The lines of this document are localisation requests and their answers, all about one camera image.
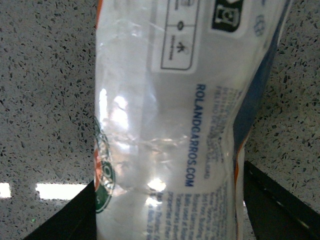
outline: roland garros logo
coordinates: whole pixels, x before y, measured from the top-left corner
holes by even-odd
[[[115,172],[110,163],[109,144],[107,137],[101,132],[95,120],[94,141],[94,191],[95,211],[101,213],[111,200],[115,188]]]

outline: granite countertop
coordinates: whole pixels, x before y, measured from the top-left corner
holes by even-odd
[[[93,179],[97,6],[80,2],[0,2],[0,240],[24,238]],[[319,10],[294,1],[246,144],[247,160],[318,213]]]

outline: white label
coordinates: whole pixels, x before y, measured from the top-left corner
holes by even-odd
[[[199,15],[199,0],[168,0],[166,9],[158,7],[153,71],[194,72],[199,51]]]

